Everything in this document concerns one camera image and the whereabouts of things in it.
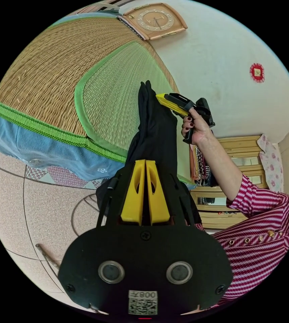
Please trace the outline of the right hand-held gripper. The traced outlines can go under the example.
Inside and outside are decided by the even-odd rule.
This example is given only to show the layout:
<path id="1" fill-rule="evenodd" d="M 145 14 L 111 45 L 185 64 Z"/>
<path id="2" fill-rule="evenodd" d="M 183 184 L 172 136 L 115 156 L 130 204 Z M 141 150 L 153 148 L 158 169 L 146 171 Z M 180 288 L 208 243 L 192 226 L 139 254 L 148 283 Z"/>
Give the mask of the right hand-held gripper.
<path id="1" fill-rule="evenodd" d="M 205 98 L 200 98 L 197 102 L 193 102 L 176 93 L 157 94 L 156 98 L 162 106 L 170 109 L 176 116 L 181 118 L 187 117 L 189 115 L 189 110 L 194 108 L 206 121 L 210 129 L 215 126 L 210 108 Z"/>

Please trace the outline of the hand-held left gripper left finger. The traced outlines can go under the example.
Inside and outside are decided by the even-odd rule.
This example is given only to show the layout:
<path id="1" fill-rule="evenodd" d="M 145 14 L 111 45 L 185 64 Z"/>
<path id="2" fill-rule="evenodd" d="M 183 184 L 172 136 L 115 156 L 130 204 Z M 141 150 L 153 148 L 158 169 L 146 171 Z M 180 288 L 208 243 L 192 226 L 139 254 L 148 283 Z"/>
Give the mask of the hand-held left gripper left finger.
<path id="1" fill-rule="evenodd" d="M 121 219 L 125 223 L 141 225 L 145 188 L 145 160 L 135 161 L 126 193 Z"/>

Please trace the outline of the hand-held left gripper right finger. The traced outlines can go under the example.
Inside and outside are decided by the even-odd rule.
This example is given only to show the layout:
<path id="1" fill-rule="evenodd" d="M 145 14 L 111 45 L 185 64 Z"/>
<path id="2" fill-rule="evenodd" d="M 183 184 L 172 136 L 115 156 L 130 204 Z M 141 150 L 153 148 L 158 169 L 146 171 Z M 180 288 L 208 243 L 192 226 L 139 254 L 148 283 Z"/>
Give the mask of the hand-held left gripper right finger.
<path id="1" fill-rule="evenodd" d="M 146 160 L 146 175 L 150 223 L 151 225 L 167 223 L 170 214 L 155 161 Z"/>

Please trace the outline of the person's right hand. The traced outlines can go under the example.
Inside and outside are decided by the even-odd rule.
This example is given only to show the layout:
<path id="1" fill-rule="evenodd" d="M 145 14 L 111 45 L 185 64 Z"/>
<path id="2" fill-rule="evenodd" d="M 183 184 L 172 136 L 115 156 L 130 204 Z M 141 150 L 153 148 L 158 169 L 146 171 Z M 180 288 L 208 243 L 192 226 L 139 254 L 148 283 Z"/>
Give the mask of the person's right hand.
<path id="1" fill-rule="evenodd" d="M 201 140 L 211 137 L 213 132 L 202 116 L 191 108 L 189 115 L 183 119 L 181 134 L 185 143 L 198 146 Z"/>

